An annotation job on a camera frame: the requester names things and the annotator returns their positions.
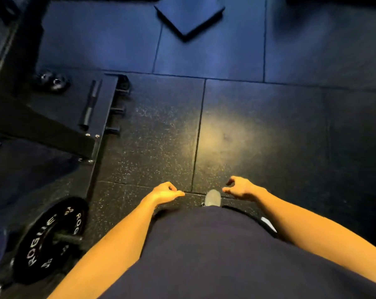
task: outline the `person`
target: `person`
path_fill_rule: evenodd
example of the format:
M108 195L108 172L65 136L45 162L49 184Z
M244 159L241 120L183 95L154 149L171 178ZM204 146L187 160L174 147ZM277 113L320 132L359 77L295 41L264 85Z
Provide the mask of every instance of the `person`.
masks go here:
M93 246L49 299L376 298L369 242L242 177L232 176L222 191L256 202L278 238L218 206L172 212L147 235L155 208L185 195L166 182Z

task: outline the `dark gray t-shirt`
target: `dark gray t-shirt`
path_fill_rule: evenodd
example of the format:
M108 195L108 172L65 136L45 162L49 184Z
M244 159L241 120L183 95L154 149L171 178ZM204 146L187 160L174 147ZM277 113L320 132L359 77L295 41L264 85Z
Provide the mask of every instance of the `dark gray t-shirt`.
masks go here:
M100 298L376 298L376 284L213 206L156 221L140 260Z

